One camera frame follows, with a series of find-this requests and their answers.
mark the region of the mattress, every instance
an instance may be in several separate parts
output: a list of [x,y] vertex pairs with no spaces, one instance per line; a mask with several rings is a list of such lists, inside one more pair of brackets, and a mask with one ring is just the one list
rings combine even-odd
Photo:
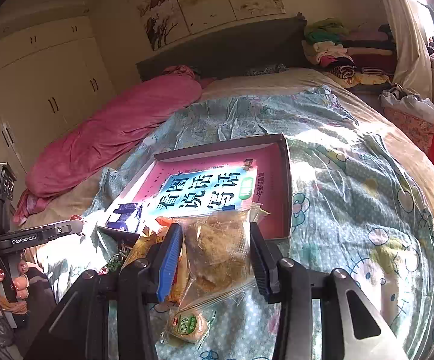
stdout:
[[[382,115],[317,71],[290,69],[278,74],[234,77],[216,81],[204,90],[200,101],[248,94],[287,95],[323,84],[331,88],[342,106],[359,121],[361,130],[377,133],[382,137],[389,152],[420,186],[434,215],[434,166],[427,157]],[[124,158],[120,158],[110,164],[110,167],[118,168],[119,163],[123,161]],[[72,214],[83,214],[98,191],[100,173],[93,175],[71,192],[53,200],[43,212],[32,215],[26,227],[66,219]],[[52,248],[52,243],[38,250],[29,250],[27,256],[37,263],[41,262],[45,259],[49,248]]]

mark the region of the box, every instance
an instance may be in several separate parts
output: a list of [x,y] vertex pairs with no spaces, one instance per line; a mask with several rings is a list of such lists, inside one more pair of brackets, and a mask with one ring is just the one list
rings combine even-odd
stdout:
[[253,201],[270,214],[259,223],[263,236],[282,239],[291,226],[291,188],[282,134],[173,150],[149,160],[97,225],[113,238],[136,240],[156,216],[197,215]]

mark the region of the beige curtain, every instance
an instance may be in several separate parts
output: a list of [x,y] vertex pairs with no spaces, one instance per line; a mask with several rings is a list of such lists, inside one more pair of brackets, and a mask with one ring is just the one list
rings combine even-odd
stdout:
[[397,45],[394,83],[432,99],[432,70],[418,6],[412,0],[383,0],[383,3]]

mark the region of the headboard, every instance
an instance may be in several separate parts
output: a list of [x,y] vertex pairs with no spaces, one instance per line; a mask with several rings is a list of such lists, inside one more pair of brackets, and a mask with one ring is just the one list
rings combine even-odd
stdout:
[[202,35],[137,63],[142,81],[158,76],[172,65],[197,69],[203,78],[242,76],[250,68],[283,63],[309,67],[301,41],[307,21],[299,13],[289,19],[272,19],[237,25]]

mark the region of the round snack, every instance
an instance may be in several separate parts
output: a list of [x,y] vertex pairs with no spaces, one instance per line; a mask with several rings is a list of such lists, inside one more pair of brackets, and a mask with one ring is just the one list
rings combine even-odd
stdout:
[[198,342],[208,329],[207,320],[202,313],[183,311],[170,314],[170,333],[184,341]]

